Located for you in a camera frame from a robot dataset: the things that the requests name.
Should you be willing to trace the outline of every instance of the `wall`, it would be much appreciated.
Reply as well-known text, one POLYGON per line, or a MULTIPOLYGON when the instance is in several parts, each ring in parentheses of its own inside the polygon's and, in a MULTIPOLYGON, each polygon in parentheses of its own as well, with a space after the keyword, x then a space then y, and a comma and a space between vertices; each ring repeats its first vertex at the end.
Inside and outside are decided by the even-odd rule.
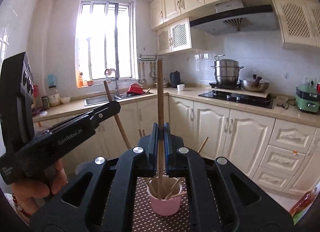
MULTIPOLYGON (((57 77, 57 89, 61 96, 73 97, 103 92, 103 85, 77 88, 75 72, 75 33, 80 0, 38 0, 30 29, 28 50, 30 63, 35 74, 35 84, 40 94, 47 93, 47 75, 57 77)), ((137 0, 133 5, 137 54, 156 54, 156 33, 149 27, 149 3, 137 0)), ((120 82, 126 88, 137 81, 120 82)))
MULTIPOLYGON (((26 51, 30 21, 37 0, 4 0, 0 6, 0 37, 8 34, 5 58, 26 51)), ((5 152, 0 128, 0 155, 5 152)), ((10 189, 0 178, 3 192, 10 189)))
POLYGON ((214 56, 239 61, 240 78, 253 74, 271 82, 269 92, 294 95, 304 77, 320 81, 320 50, 301 51, 282 48, 280 31, 257 31, 208 37, 209 51, 166 56, 164 76, 178 70, 184 83, 215 82, 214 56))

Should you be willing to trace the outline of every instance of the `brown dotted tablecloth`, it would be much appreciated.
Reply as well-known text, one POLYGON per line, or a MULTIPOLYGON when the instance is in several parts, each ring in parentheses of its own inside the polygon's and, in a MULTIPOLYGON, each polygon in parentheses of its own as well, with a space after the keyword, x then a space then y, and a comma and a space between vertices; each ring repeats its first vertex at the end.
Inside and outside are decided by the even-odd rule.
MULTIPOLYGON (((181 181, 183 191, 185 180, 181 181)), ((138 178, 133 213, 133 232, 185 232, 190 230, 188 198, 182 196, 181 206, 177 213, 163 217, 153 212, 149 204, 147 184, 138 178)))

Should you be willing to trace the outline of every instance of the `beige countertop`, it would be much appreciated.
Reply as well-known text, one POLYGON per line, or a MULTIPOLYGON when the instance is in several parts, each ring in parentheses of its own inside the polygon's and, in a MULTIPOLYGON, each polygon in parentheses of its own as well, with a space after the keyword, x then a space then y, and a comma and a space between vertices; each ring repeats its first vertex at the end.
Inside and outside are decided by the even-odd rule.
MULTIPOLYGON (((152 92, 153 94, 145 95, 141 97, 135 97, 135 98, 127 98, 127 99, 122 99, 118 101, 121 105, 124 105, 128 103, 138 102, 138 101, 157 97, 156 88, 151 89, 150 92, 152 92)), ((266 109, 266 108, 260 108, 256 106, 245 105, 241 103, 199 97, 199 94, 202 94, 205 92, 208 92, 208 88, 186 87, 184 91, 177 91, 177 89, 174 89, 174 88, 164 88, 165 96, 169 95, 173 97, 198 101, 201 103, 207 103, 215 106, 221 106, 221 107, 230 108, 234 110, 245 111, 248 113, 269 116, 269 117, 292 121, 300 124, 320 127, 320 114, 304 113, 304 112, 301 112, 296 106, 289 106, 289 108, 286 110, 282 107, 277 107, 274 101, 273 109, 266 109)), ((84 99, 71 101, 68 104, 50 108, 46 116, 35 116, 33 118, 33 122, 38 122, 38 121, 48 120, 52 118, 68 116, 68 115, 80 114, 80 113, 89 111, 90 109, 100 105, 102 104, 85 107, 84 99)))

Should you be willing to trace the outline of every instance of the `pink container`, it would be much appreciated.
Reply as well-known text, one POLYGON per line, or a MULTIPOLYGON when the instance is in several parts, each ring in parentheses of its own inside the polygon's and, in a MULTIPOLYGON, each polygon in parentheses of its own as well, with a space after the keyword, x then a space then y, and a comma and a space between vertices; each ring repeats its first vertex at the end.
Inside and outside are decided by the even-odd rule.
MULTIPOLYGON (((169 190, 175 184, 177 178, 169 178, 168 176, 163 176, 163 181, 164 187, 169 190)), ((151 194, 148 186, 147 191, 150 199, 150 206, 156 214, 160 216, 171 216, 179 210, 182 196, 178 196, 168 200, 161 200, 151 194)), ((175 194, 182 192, 182 185, 180 183, 176 185, 176 187, 174 188, 174 192, 175 194)))

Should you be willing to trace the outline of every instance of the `black kettle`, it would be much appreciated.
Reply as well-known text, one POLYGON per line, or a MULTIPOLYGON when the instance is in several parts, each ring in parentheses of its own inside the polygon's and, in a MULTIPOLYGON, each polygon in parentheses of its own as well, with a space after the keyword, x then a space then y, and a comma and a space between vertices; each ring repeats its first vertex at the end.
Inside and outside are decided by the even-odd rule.
POLYGON ((176 88, 177 85, 181 83, 180 72, 175 71, 170 73, 170 82, 171 82, 171 87, 176 88))

